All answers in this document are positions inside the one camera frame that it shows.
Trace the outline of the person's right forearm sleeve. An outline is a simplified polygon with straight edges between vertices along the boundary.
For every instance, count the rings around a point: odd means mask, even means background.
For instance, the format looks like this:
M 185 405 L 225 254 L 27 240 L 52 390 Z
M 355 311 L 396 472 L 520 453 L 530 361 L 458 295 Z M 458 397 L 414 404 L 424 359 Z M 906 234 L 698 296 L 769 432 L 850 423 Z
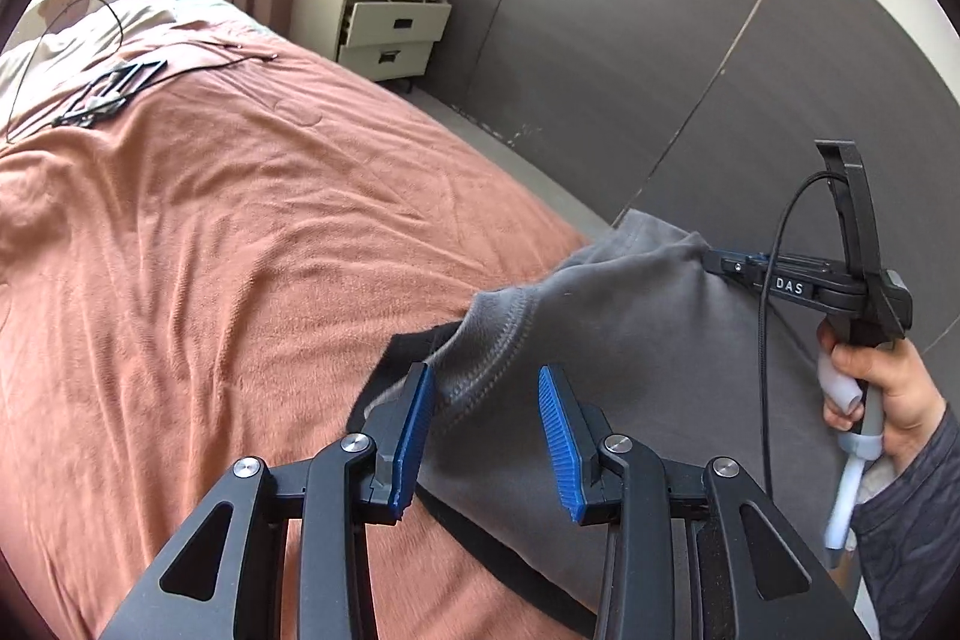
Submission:
M 958 422 L 946 411 L 889 487 L 854 510 L 867 593 L 884 638 L 958 635 Z

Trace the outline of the person's right hand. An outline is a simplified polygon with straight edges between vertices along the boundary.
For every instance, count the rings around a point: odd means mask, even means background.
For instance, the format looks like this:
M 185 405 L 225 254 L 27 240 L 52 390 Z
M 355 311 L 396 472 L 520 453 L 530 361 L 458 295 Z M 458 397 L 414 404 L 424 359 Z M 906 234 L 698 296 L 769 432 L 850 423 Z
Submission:
M 898 471 L 905 470 L 926 447 L 947 409 L 918 349 L 909 339 L 897 339 L 890 347 L 851 346 L 828 321 L 820 323 L 817 338 L 833 369 L 882 393 L 884 450 Z

